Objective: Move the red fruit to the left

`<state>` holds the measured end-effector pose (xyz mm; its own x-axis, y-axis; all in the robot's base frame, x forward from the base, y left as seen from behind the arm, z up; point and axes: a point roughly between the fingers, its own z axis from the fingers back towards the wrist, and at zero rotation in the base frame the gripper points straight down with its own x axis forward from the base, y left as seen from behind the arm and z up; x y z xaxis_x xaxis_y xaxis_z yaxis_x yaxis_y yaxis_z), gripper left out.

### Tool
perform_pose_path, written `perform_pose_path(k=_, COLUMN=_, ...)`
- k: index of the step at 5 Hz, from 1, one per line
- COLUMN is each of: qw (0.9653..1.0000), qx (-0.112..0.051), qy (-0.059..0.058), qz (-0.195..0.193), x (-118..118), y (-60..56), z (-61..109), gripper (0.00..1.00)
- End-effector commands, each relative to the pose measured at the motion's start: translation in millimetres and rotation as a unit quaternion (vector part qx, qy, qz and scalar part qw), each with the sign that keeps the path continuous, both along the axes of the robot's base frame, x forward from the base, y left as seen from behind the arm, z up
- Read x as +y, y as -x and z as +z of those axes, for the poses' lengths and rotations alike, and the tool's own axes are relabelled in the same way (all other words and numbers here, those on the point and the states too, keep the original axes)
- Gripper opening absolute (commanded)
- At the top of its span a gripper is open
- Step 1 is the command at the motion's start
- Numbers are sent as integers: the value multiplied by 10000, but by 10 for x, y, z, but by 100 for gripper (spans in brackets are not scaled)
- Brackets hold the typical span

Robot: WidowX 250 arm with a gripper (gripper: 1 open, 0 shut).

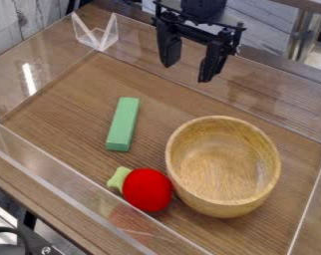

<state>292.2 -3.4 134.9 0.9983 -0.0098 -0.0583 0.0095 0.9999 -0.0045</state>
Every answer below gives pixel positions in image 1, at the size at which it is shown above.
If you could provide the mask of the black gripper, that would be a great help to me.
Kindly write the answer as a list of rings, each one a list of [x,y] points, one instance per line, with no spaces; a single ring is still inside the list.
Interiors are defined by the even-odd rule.
[[[245,23],[226,14],[227,0],[155,0],[160,62],[170,68],[180,60],[182,38],[206,45],[198,81],[207,83],[222,71],[227,56],[238,53]]]

